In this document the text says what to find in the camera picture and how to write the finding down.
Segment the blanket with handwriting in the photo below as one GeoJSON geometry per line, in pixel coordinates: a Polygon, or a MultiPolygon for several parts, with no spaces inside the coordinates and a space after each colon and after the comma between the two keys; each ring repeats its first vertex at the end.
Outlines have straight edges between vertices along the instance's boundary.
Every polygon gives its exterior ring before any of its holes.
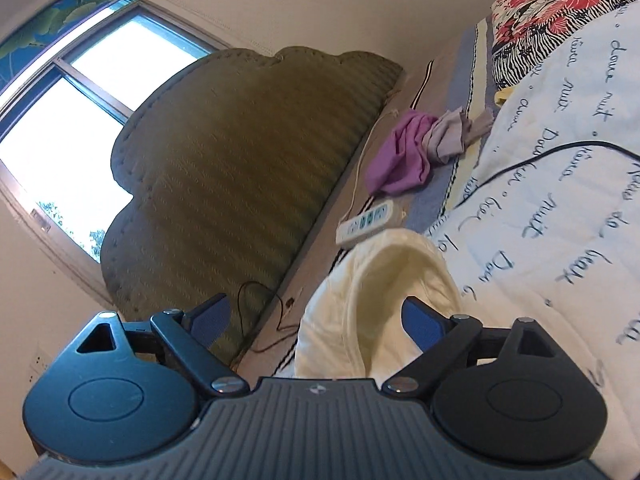
{"type": "Polygon", "coordinates": [[[495,121],[467,198],[425,235],[442,252],[463,311],[485,326],[531,316],[607,403],[595,463],[640,470],[640,3],[587,24],[515,89],[495,121]]]}

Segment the window frame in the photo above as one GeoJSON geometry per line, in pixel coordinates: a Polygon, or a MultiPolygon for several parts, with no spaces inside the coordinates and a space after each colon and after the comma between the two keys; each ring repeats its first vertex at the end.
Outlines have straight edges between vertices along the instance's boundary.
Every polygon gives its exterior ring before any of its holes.
{"type": "MultiPolygon", "coordinates": [[[[151,19],[212,52],[228,48],[227,44],[185,23],[183,19],[145,0],[135,0],[71,41],[15,91],[6,104],[0,107],[0,142],[31,106],[62,78],[124,125],[134,111],[76,70],[69,60],[80,56],[135,16],[151,19]]],[[[2,160],[0,160],[0,194],[4,197],[14,218],[23,225],[32,238],[43,246],[44,253],[94,300],[106,308],[111,308],[113,301],[107,292],[100,263],[78,246],[34,202],[2,160]]]]}

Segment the floral pillow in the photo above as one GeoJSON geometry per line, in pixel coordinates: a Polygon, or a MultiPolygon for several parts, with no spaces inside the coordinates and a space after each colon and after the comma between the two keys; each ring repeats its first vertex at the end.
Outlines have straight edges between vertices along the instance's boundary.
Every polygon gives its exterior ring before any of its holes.
{"type": "Polygon", "coordinates": [[[516,85],[566,38],[636,0],[497,0],[492,5],[494,79],[516,85]]]}

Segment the purple cloth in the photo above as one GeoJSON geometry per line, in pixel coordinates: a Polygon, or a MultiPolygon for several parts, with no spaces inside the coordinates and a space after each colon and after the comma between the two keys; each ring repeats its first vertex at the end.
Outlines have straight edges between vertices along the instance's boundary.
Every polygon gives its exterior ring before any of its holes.
{"type": "Polygon", "coordinates": [[[436,120],[436,116],[407,110],[367,168],[365,184],[370,194],[400,194],[426,182],[430,164],[422,139],[436,120]]]}

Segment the white cord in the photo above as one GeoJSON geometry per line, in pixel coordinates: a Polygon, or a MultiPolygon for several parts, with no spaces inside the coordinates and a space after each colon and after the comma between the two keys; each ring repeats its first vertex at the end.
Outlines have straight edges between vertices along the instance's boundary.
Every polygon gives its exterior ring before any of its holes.
{"type": "Polygon", "coordinates": [[[351,210],[353,210],[353,204],[356,201],[356,191],[358,190],[358,180],[360,178],[360,167],[362,166],[362,161],[364,159],[364,154],[367,150],[367,145],[369,143],[369,139],[371,138],[371,134],[373,133],[373,130],[376,129],[376,126],[378,126],[378,123],[389,114],[393,115],[393,117],[398,117],[399,112],[396,108],[386,111],[385,113],[380,115],[380,117],[377,118],[376,122],[373,123],[373,127],[369,131],[369,136],[367,137],[367,140],[365,140],[364,142],[364,146],[362,147],[362,151],[360,152],[360,156],[358,157],[358,164],[356,165],[356,180],[353,184],[353,193],[351,194],[351,205],[349,206],[349,209],[347,209],[346,213],[342,215],[342,217],[338,221],[338,225],[344,222],[347,219],[347,217],[351,214],[351,210]]]}

